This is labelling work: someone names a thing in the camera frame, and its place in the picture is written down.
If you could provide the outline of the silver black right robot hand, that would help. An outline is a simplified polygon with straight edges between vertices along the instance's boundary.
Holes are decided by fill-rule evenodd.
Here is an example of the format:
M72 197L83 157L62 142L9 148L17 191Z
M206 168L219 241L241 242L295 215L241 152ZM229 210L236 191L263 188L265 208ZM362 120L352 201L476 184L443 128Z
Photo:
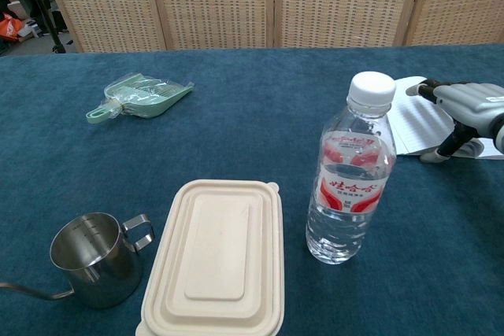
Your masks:
M503 88L493 83L449 83L425 79L406 90L437 105L454 121L454 130L433 151L424 153L424 163L444 162L473 138L489 138L503 151Z

